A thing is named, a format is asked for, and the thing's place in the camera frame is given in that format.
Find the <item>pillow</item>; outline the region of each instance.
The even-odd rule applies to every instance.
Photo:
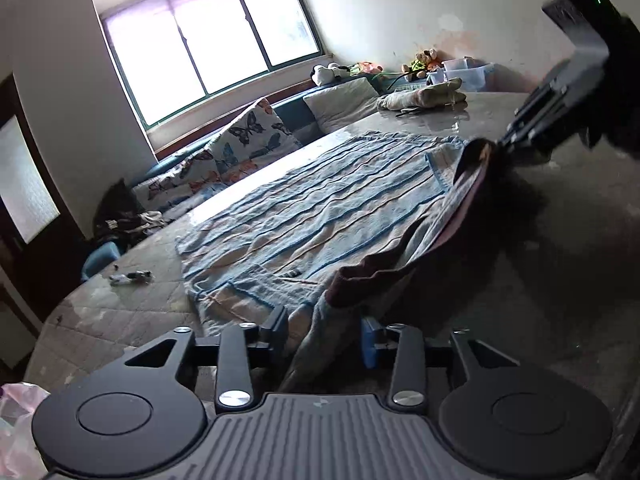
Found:
[[[269,155],[267,159],[273,162],[301,147],[266,98],[258,99],[205,145],[213,154],[222,181],[228,184],[264,166],[252,159]]]
[[[203,189],[219,192],[300,147],[267,99],[258,99],[204,147],[133,192],[146,210],[165,210]]]
[[[365,77],[303,97],[325,134],[375,113],[376,92]]]
[[[203,187],[225,189],[208,144],[170,170],[145,180],[133,188],[145,210],[160,210],[194,195]]]

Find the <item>silver bolt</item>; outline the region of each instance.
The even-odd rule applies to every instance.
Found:
[[[220,401],[220,404],[224,404],[225,406],[239,408],[240,406],[244,406],[249,403],[251,395],[247,392],[243,392],[242,390],[229,390],[228,392],[220,394],[218,400]]]
[[[393,400],[400,406],[417,406],[424,401],[424,395],[413,390],[403,390],[393,396]]]

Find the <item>teddy bear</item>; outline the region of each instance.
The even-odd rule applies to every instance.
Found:
[[[316,86],[327,85],[335,80],[348,78],[351,75],[348,67],[339,66],[337,63],[329,63],[329,66],[316,65],[310,76]]]
[[[441,66],[442,62],[438,56],[438,51],[432,48],[418,52],[411,66],[404,64],[400,70],[403,74],[406,74],[404,78],[410,83],[415,78],[424,79],[427,77],[427,72],[435,72]]]

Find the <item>white pillow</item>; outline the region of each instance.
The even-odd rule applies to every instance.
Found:
[[[324,134],[330,134],[377,111],[376,92],[365,77],[303,97]]]

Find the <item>plastic bag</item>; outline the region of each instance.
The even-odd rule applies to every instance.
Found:
[[[0,478],[39,480],[47,473],[31,436],[31,417],[49,395],[29,383],[5,384],[0,397]]]

